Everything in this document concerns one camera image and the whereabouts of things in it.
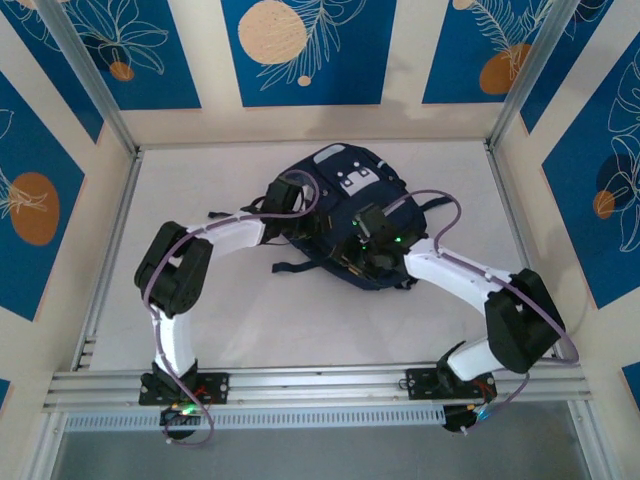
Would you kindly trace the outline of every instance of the aluminum rail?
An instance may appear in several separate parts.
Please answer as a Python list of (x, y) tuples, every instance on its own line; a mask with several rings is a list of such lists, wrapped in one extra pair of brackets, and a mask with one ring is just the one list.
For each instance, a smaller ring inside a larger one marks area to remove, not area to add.
[[(304, 367), (270, 369), (201, 370), (230, 374), (227, 405), (216, 408), (283, 408), (328, 406), (414, 405), (400, 380), (409, 368), (435, 364), (360, 367)], [(138, 405), (140, 376), (145, 371), (78, 371), (56, 373), (46, 396), (44, 412), (104, 412)], [(590, 400), (591, 392), (578, 366), (539, 366), (516, 401)], [(494, 374), (497, 401), (513, 392), (522, 376)], [(465, 404), (473, 399), (425, 401), (430, 404)]]

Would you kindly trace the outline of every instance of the beige circle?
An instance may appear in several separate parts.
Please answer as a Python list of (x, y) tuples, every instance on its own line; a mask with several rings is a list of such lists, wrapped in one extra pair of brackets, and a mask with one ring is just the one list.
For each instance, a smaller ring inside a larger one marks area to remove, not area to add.
[[(64, 3), (64, 2), (68, 2), (68, 1), (69, 0), (58, 0), (58, 3)], [(16, 2), (18, 2), (23, 7), (27, 7), (30, 10), (35, 10), (36, 9), (36, 6), (33, 3), (33, 0), (16, 0)]]
[(311, 85), (311, 77), (302, 75), (300, 78), (298, 78), (298, 85), (300, 85), (301, 87), (308, 87), (309, 85)]
[(263, 0), (247, 10), (238, 24), (238, 36), (247, 55), (263, 65), (293, 60), (307, 44), (300, 16), (276, 0)]
[(453, 4), (453, 8), (456, 10), (466, 10), (476, 3), (476, 0), (452, 0), (451, 3)]

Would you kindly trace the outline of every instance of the blue wallpaper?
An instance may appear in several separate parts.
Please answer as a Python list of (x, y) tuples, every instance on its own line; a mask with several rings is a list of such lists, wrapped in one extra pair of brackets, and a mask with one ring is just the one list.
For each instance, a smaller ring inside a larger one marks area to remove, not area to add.
[[(0, 0), (42, 69), (95, 141), (102, 119), (25, 0)], [(200, 108), (166, 0), (61, 3), (122, 110)]]
[(640, 286), (640, 35), (543, 168), (598, 307)]
[(501, 102), (549, 0), (450, 0), (423, 103)]
[(0, 74), (0, 307), (33, 320), (84, 174)]
[(0, 10), (48, 75), (87, 134), (96, 142), (104, 121), (49, 35), (38, 13), (17, 0), (0, 0)]
[(529, 132), (551, 103), (560, 85), (614, 0), (581, 0), (564, 35), (547, 61), (540, 78), (520, 111)]
[(396, 0), (222, 0), (245, 107), (382, 98)]

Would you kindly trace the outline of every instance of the metal post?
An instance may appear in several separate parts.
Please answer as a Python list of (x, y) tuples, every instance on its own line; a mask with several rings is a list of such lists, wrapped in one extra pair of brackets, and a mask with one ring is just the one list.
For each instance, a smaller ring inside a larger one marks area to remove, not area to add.
[(542, 70), (562, 37), (564, 29), (573, 17), (580, 0), (548, 0), (554, 2), (549, 16), (533, 42), (531, 52), (516, 77), (511, 91), (507, 94), (504, 106), (487, 139), (491, 151), (498, 148), (504, 134), (520, 113), (527, 97), (536, 84)]
[(33, 0), (40, 18), (49, 29), (60, 51), (80, 80), (87, 95), (94, 103), (102, 118), (111, 126), (115, 136), (131, 155), (137, 147), (133, 136), (125, 124), (120, 109), (109, 91), (89, 52), (78, 36), (71, 20), (64, 12), (62, 4), (56, 0)]

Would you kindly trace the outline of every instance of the black mounting bracket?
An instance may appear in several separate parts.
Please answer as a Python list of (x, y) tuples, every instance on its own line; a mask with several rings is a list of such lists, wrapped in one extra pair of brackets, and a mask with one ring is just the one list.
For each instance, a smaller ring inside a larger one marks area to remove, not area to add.
[[(152, 373), (144, 373), (140, 380), (138, 404), (142, 406), (171, 406), (176, 403), (190, 403), (191, 400), (176, 385), (173, 379), (153, 362)], [(180, 380), (194, 392), (204, 405), (226, 405), (229, 394), (228, 373), (198, 373), (198, 362)]]
[(441, 382), (438, 368), (411, 368), (405, 375), (409, 400), (490, 401), (496, 393), (495, 380), (490, 373), (480, 375), (470, 382), (457, 382), (450, 388)]
[(447, 361), (464, 342), (445, 353), (434, 368), (410, 368), (405, 372), (409, 400), (477, 400), (491, 402), (497, 395), (491, 373), (479, 375), (471, 381), (460, 380)]

